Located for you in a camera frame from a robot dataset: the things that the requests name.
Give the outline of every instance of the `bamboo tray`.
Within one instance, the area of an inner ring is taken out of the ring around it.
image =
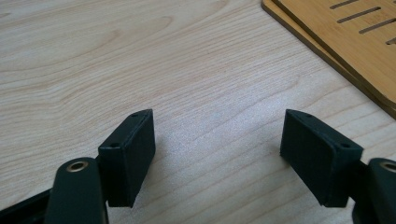
[[[323,48],[316,39],[314,39],[308,32],[306,32],[297,22],[295,22],[287,13],[285,13],[279,6],[271,0],[262,0],[262,8],[274,17],[278,22],[285,26],[291,33],[296,35],[303,43],[312,49],[319,57],[332,66],[336,71],[343,75],[360,91],[366,94],[371,100],[378,104],[383,110],[396,119],[396,110],[384,103],[383,97],[378,97],[379,91],[373,91],[373,87],[367,84],[367,81],[356,72],[351,73],[338,60],[333,57],[326,48]]]

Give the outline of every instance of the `black plastic arm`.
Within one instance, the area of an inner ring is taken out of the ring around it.
[[[321,205],[355,202],[353,221],[396,223],[396,162],[360,161],[363,148],[312,115],[287,110],[280,155]]]
[[[96,159],[63,164],[52,189],[0,212],[0,223],[108,223],[110,206],[134,205],[155,154],[152,110],[128,116]]]

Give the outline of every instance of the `wood grain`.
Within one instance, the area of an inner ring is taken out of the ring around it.
[[[1,1],[0,207],[153,108],[157,153],[111,223],[351,223],[278,156],[286,108],[396,160],[396,122],[260,1]]]
[[[328,63],[332,68],[345,77],[356,88],[362,91],[367,97],[379,105],[385,112],[396,119],[396,109],[383,104],[374,94],[367,89],[357,77],[354,77],[347,69],[341,65],[337,60],[324,49],[311,35],[309,35],[297,22],[288,16],[280,7],[278,7],[272,0],[262,0],[262,8],[268,12],[273,18],[287,28],[299,40],[305,43],[312,51],[314,51],[320,58]]]
[[[383,104],[396,107],[395,4],[389,0],[276,2]]]

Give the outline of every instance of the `wooden table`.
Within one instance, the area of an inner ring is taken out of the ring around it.
[[[111,223],[351,223],[279,157],[286,108],[396,160],[396,122],[259,0],[0,2],[0,208],[153,108],[157,153]]]

